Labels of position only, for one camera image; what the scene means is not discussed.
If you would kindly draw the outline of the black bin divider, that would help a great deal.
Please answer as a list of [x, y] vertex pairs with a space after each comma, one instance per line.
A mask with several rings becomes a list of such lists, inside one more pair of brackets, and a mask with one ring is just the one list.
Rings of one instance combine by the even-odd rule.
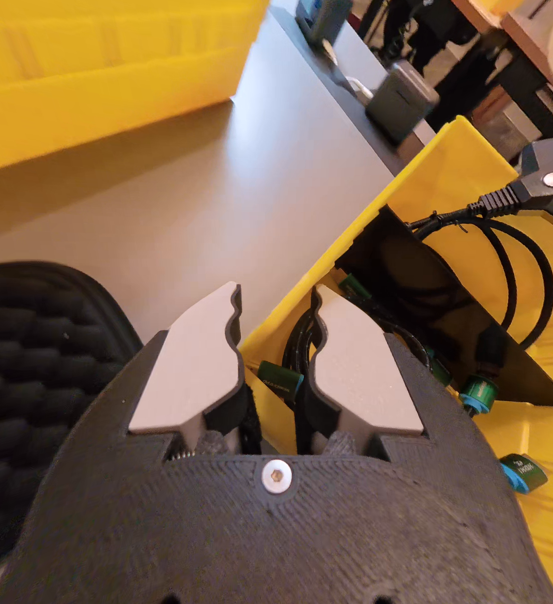
[[470, 413], [486, 414], [496, 400], [553, 406], [552, 378], [502, 328], [503, 319], [495, 320], [388, 207], [334, 266], [359, 284], [354, 292], [370, 295], [360, 296], [363, 309], [405, 329], [434, 354], [433, 363], [460, 387]]

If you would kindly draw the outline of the yellow plastic bin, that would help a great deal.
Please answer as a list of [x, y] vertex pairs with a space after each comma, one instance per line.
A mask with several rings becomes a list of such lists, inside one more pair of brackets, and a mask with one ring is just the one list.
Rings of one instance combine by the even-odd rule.
[[269, 1], [0, 1], [0, 168], [233, 96]]
[[[458, 117], [445, 125], [427, 146], [411, 160], [392, 183], [326, 248], [313, 266], [305, 262], [300, 281], [275, 307], [271, 314], [241, 344], [243, 359], [253, 364], [263, 359], [276, 362], [276, 354], [285, 344], [285, 327], [293, 326], [293, 317], [309, 301], [310, 285], [327, 275], [335, 260], [347, 251], [361, 227], [377, 217], [378, 210], [389, 207], [401, 218], [409, 219], [420, 210], [443, 202], [451, 210], [454, 202], [469, 202], [471, 194], [486, 192], [487, 186], [503, 185], [513, 169], [469, 122]], [[551, 261], [553, 268], [553, 225], [544, 219], [529, 225], [529, 218], [512, 218], [507, 223], [535, 239]], [[529, 356], [553, 380], [553, 315], [550, 325]], [[506, 452], [504, 445], [519, 446], [545, 463], [550, 476], [542, 494], [519, 496], [537, 553], [553, 583], [553, 407], [528, 402], [502, 402], [490, 419], [480, 419], [478, 426], [495, 452]]]

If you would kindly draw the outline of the dark grey power box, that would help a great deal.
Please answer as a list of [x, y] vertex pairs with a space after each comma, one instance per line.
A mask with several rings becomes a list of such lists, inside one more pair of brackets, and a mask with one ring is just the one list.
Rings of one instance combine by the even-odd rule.
[[365, 115], [395, 146], [439, 104], [440, 96], [406, 60], [394, 62], [372, 93]]

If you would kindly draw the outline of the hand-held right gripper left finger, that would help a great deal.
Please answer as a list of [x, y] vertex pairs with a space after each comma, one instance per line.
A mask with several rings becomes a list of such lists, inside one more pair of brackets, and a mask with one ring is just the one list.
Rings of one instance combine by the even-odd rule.
[[196, 446], [207, 431], [235, 446], [245, 417], [242, 289], [227, 282], [168, 329], [129, 424], [131, 434], [182, 435]]

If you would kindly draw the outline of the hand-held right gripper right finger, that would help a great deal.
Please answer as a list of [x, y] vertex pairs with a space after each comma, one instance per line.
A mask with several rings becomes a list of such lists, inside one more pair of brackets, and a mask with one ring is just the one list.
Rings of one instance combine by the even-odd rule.
[[324, 284], [311, 293], [318, 344], [308, 369], [308, 421], [325, 438], [353, 436], [365, 450], [374, 435], [418, 437], [424, 425], [385, 333]]

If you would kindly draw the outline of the dark grey box blue label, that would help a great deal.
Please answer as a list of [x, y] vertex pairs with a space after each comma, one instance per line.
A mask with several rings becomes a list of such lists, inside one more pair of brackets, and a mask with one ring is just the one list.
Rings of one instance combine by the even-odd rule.
[[298, 1], [295, 19], [309, 45], [333, 44], [346, 22], [352, 1]]

